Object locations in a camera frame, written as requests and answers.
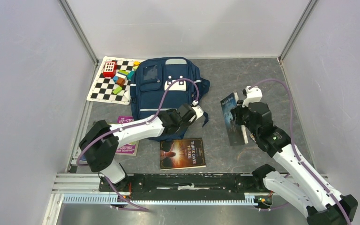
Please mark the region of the blue dark fantasy book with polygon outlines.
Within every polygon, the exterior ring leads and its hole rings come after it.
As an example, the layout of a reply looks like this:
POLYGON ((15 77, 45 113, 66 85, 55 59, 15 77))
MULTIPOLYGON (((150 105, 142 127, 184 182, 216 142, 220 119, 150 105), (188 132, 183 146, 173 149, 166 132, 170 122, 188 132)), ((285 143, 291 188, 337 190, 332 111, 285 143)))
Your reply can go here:
POLYGON ((220 101, 230 146, 248 144, 245 126, 237 125, 231 113, 231 110, 237 106, 238 100, 238 93, 232 92, 220 101))

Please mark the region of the navy blue student backpack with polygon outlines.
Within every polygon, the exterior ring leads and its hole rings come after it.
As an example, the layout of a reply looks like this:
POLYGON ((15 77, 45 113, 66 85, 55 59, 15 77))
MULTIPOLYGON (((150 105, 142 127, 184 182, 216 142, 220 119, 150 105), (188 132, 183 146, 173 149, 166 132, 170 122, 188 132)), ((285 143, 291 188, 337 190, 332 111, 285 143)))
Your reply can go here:
MULTIPOLYGON (((183 57, 155 58, 140 63, 131 79, 132 116, 142 120, 159 111, 178 109, 183 104, 200 102, 209 91, 209 80, 200 76, 199 68, 183 57)), ((170 135, 149 138, 171 141, 184 136, 170 135)))

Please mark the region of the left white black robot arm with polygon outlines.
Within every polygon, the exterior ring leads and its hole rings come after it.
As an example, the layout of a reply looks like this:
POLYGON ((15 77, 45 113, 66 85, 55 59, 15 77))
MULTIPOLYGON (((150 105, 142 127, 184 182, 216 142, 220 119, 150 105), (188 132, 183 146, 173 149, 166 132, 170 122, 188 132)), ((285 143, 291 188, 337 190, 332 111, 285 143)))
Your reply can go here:
POLYGON ((178 109, 159 111, 156 115, 130 123, 108 124, 100 120, 80 141, 79 158, 85 158, 86 162, 82 164, 77 159, 77 164, 88 166, 94 173, 102 173, 109 178, 113 188, 123 191, 128 187, 128 177, 114 160, 118 148, 146 138, 179 135, 203 114, 200 106, 183 104, 178 109))

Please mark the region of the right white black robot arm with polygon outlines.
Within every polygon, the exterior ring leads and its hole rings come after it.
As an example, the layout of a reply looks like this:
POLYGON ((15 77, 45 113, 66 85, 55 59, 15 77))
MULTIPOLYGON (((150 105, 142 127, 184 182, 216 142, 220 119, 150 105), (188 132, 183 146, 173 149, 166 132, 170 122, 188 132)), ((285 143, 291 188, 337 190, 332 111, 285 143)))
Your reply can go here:
POLYGON ((309 225, 350 225, 358 201, 343 195, 326 181, 302 156, 290 136, 274 125, 266 103, 238 105, 231 110, 233 121, 244 125, 258 147, 292 176, 287 180, 265 164, 253 171, 252 186, 257 191, 273 191, 302 213, 309 225))

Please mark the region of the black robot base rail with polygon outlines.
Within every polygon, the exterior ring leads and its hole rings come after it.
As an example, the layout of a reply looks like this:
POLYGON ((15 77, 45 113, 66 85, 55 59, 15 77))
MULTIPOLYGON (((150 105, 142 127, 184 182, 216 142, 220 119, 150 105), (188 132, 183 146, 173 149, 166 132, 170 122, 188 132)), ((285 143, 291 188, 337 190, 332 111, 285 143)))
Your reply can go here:
POLYGON ((273 196, 248 173, 134 173, 114 187, 136 201, 242 200, 246 193, 273 196))

